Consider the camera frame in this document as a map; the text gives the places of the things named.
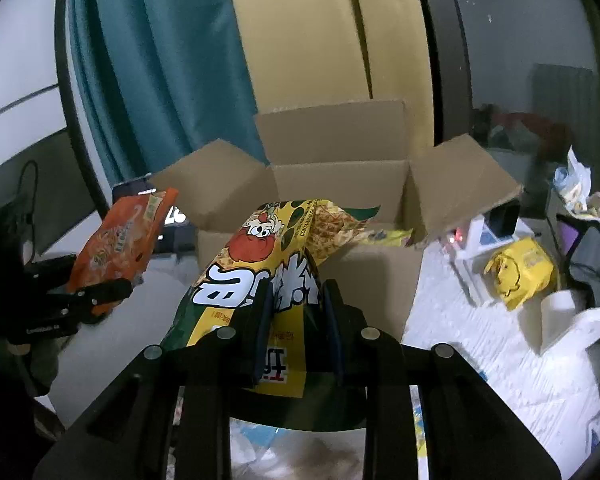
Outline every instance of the orange snack bag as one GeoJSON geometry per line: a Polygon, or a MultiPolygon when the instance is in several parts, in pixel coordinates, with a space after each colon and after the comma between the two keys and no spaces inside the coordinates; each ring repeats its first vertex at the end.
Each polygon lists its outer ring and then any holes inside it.
{"type": "MultiPolygon", "coordinates": [[[[178,190],[123,196],[78,254],[67,284],[69,292],[107,280],[126,278],[134,285],[149,264],[164,219],[178,190]]],[[[100,316],[119,302],[93,307],[100,316]]]]}

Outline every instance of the cable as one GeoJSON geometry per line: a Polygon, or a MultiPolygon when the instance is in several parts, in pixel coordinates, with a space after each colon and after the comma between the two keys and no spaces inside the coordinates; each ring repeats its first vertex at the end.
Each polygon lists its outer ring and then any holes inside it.
{"type": "Polygon", "coordinates": [[[31,243],[33,245],[33,248],[31,250],[31,256],[29,258],[29,261],[27,262],[27,264],[30,264],[36,255],[36,226],[34,224],[33,213],[36,208],[36,195],[38,193],[38,176],[40,174],[40,169],[38,168],[38,163],[35,160],[33,160],[32,158],[30,158],[27,162],[24,163],[22,170],[20,170],[20,178],[18,179],[18,191],[17,191],[18,194],[20,194],[20,191],[22,190],[22,182],[23,182],[24,174],[27,171],[28,166],[33,166],[34,170],[36,171],[35,177],[33,179],[33,194],[31,197],[31,209],[30,209],[29,213],[27,214],[27,219],[26,219],[27,223],[31,225],[31,243]]]}

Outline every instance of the teal curtain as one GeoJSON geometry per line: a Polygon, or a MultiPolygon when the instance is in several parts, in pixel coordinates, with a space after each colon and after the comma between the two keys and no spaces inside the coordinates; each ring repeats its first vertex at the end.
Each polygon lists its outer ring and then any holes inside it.
{"type": "Polygon", "coordinates": [[[78,88],[110,183],[222,138],[266,162],[232,0],[68,0],[78,88]]]}

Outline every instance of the yellow wrapper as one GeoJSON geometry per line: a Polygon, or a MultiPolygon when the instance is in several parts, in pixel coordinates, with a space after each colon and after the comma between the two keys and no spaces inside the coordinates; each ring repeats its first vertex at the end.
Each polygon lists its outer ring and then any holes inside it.
{"type": "Polygon", "coordinates": [[[508,310],[543,290],[551,279],[554,264],[532,238],[523,238],[495,254],[484,273],[492,272],[495,287],[508,310]]]}
{"type": "Polygon", "coordinates": [[[302,397],[306,379],[304,308],[319,307],[315,267],[352,241],[378,208],[342,209],[328,200],[265,204],[255,211],[192,285],[200,311],[187,345],[228,325],[249,306],[262,279],[272,278],[274,316],[261,394],[302,397]]]}

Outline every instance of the white tissue paper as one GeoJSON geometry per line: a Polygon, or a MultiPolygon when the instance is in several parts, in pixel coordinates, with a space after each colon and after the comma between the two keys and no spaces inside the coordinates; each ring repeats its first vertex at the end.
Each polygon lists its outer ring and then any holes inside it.
{"type": "Polygon", "coordinates": [[[587,198],[591,193],[591,170],[578,162],[573,146],[569,148],[567,164],[566,168],[561,166],[555,170],[554,187],[568,211],[584,213],[588,209],[587,198]]]}

